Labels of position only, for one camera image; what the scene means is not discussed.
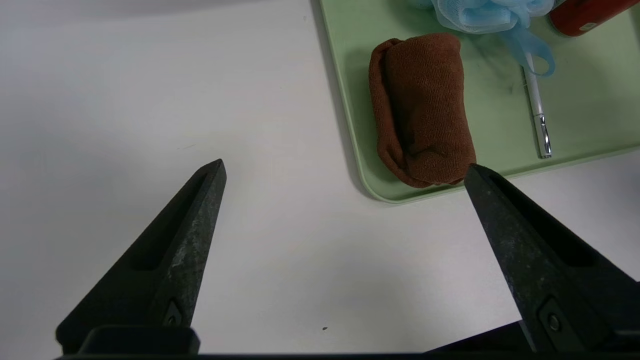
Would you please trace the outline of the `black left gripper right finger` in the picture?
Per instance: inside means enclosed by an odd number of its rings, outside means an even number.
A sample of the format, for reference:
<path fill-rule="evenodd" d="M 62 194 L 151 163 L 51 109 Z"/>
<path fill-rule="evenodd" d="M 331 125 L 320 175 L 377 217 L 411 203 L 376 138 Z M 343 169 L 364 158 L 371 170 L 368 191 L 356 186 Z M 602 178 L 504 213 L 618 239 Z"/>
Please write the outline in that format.
<path fill-rule="evenodd" d="M 637 281 L 496 171 L 464 186 L 534 351 L 638 353 Z"/>

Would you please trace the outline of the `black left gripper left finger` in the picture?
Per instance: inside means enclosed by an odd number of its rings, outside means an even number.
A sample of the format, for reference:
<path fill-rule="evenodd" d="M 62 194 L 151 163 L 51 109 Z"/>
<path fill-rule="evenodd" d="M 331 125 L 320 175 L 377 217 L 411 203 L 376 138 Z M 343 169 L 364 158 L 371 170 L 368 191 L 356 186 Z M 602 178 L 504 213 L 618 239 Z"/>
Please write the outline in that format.
<path fill-rule="evenodd" d="M 195 306 L 226 187 L 221 159 L 195 171 L 57 326 L 63 354 L 197 354 Z"/>

